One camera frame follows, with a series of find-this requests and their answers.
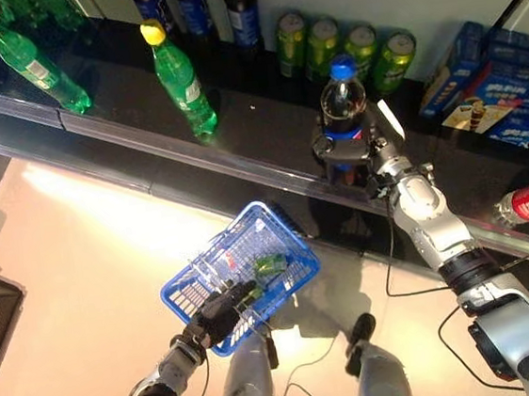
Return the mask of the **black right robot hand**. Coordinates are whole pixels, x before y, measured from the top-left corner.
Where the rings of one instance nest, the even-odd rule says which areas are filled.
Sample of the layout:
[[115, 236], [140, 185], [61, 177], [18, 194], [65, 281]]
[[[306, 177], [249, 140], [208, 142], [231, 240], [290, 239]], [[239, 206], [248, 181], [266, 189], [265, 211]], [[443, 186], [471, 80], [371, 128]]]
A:
[[359, 137], [337, 138], [322, 130], [313, 139], [313, 153], [326, 166], [370, 166], [378, 171], [392, 157], [397, 157], [406, 139], [401, 123], [385, 100], [368, 102]]

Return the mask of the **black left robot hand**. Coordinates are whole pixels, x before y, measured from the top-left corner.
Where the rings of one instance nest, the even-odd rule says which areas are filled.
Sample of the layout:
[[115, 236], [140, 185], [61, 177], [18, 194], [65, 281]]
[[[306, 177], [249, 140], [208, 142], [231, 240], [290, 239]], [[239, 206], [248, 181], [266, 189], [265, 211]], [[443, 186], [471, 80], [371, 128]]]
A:
[[241, 312], [252, 302], [250, 293], [258, 285], [250, 281], [237, 282], [223, 293], [211, 293], [200, 309], [194, 313], [183, 332], [183, 338], [210, 349], [222, 342], [239, 322]]

